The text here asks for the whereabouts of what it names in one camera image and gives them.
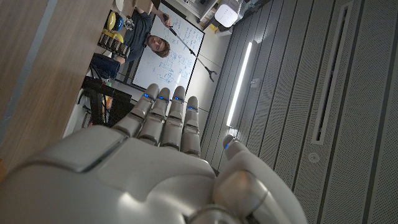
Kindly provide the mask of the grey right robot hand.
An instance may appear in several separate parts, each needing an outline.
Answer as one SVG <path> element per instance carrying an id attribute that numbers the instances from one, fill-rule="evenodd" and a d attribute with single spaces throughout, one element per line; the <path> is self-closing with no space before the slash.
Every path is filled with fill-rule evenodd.
<path id="1" fill-rule="evenodd" d="M 200 157 L 198 101 L 151 84 L 111 128 L 92 126 L 14 169 L 2 223 L 306 223 L 285 182 L 235 136 Z"/>

